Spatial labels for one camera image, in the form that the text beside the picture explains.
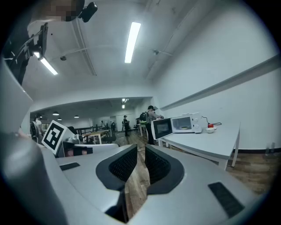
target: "ceiling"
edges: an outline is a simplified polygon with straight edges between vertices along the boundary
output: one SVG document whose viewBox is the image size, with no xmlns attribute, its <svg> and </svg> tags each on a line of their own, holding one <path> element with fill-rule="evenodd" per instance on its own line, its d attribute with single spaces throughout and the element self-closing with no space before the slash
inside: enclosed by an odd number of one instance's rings
<svg viewBox="0 0 281 225">
<path fill-rule="evenodd" d="M 134 110 L 142 101 L 143 98 L 130 98 L 125 103 L 125 110 Z M 32 112 L 30 117 L 34 118 L 36 113 L 40 113 L 43 116 L 43 120 L 55 120 L 59 117 L 63 120 L 72 120 L 75 115 L 79 115 L 80 118 L 114 116 L 115 112 L 124 111 L 121 103 L 121 98 L 76 102 Z M 59 116 L 53 116 L 54 111 L 58 111 Z"/>
<path fill-rule="evenodd" d="M 23 88 L 32 99 L 110 85 L 130 85 L 155 77 L 216 0 L 97 0 L 89 22 L 49 22 L 46 59 L 52 75 L 30 58 Z M 132 62 L 124 62 L 132 22 L 140 22 Z M 42 22 L 29 27 L 37 33 Z"/>
</svg>

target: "white bowl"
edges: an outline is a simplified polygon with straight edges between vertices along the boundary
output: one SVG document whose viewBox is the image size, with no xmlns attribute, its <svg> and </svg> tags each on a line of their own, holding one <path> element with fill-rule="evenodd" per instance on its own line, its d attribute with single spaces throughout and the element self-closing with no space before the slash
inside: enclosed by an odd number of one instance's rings
<svg viewBox="0 0 281 225">
<path fill-rule="evenodd" d="M 206 128 L 206 131 L 207 131 L 208 134 L 213 133 L 215 130 L 216 130 L 216 127 L 209 127 L 209 128 Z"/>
</svg>

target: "fluorescent ceiling light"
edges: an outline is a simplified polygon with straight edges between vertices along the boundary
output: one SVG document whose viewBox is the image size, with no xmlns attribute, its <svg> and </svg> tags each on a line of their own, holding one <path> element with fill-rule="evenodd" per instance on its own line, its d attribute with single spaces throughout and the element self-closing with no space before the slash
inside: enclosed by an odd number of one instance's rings
<svg viewBox="0 0 281 225">
<path fill-rule="evenodd" d="M 57 75 L 57 71 L 54 70 L 54 68 L 47 62 L 47 60 L 45 58 L 40 60 L 45 67 L 47 67 L 48 70 L 50 70 L 50 72 L 54 75 Z"/>
<path fill-rule="evenodd" d="M 39 56 L 40 56 L 39 52 L 34 52 L 34 55 L 35 55 L 37 58 L 39 58 Z"/>
<path fill-rule="evenodd" d="M 125 63 L 131 63 L 132 61 L 133 49 L 135 48 L 137 35 L 140 31 L 140 27 L 141 27 L 140 23 L 132 22 L 128 43 L 127 43 Z"/>
</svg>

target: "wall baseboard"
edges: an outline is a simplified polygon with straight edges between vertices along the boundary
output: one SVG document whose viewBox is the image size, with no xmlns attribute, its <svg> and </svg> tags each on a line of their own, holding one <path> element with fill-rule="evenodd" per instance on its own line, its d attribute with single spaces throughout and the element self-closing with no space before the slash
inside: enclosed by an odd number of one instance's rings
<svg viewBox="0 0 281 225">
<path fill-rule="evenodd" d="M 247 153 L 247 154 L 265 154 L 266 149 L 239 149 L 238 153 Z M 274 149 L 273 153 L 281 152 L 281 148 Z"/>
</svg>

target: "microwave oven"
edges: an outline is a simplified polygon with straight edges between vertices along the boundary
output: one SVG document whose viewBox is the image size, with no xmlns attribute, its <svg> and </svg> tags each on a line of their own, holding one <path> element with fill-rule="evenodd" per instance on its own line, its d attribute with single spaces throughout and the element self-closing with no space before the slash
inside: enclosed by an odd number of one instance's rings
<svg viewBox="0 0 281 225">
<path fill-rule="evenodd" d="M 154 120 L 151 131 L 155 140 L 173 133 L 201 133 L 200 113 L 189 113 L 172 118 Z"/>
</svg>

